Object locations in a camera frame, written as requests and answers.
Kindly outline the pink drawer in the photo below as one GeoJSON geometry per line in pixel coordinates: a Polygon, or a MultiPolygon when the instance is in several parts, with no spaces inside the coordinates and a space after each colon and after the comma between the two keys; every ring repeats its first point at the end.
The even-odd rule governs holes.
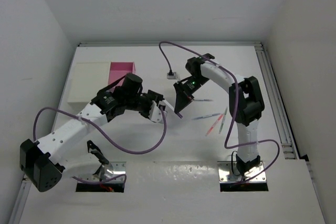
{"type": "Polygon", "coordinates": [[[111,62],[108,84],[111,84],[127,73],[135,73],[134,62],[111,62]]]}

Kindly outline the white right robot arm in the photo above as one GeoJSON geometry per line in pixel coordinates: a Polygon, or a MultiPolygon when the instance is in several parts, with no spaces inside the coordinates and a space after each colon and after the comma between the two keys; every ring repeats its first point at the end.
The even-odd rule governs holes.
{"type": "Polygon", "coordinates": [[[265,109],[257,78],[236,76],[214,61],[214,56],[205,54],[192,57],[185,65],[190,76],[174,83],[176,101],[174,113],[179,115],[194,100],[193,94],[211,80],[229,96],[229,112],[237,125],[238,145],[236,167],[244,175],[260,163],[257,147],[257,127],[265,109]]]}

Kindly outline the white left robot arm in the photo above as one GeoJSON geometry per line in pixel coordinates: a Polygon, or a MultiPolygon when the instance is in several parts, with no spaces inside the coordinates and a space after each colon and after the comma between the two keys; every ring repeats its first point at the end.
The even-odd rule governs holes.
{"type": "Polygon", "coordinates": [[[126,110],[137,111],[144,118],[167,125],[162,94],[152,90],[142,91],[143,80],[132,73],[102,88],[78,114],[66,113],[70,120],[60,128],[41,138],[27,139],[20,145],[19,164],[39,192],[53,188],[76,165],[63,155],[89,135],[99,131],[114,147],[132,155],[142,155],[155,150],[163,142],[161,138],[145,151],[131,151],[114,142],[102,126],[126,110]]]}

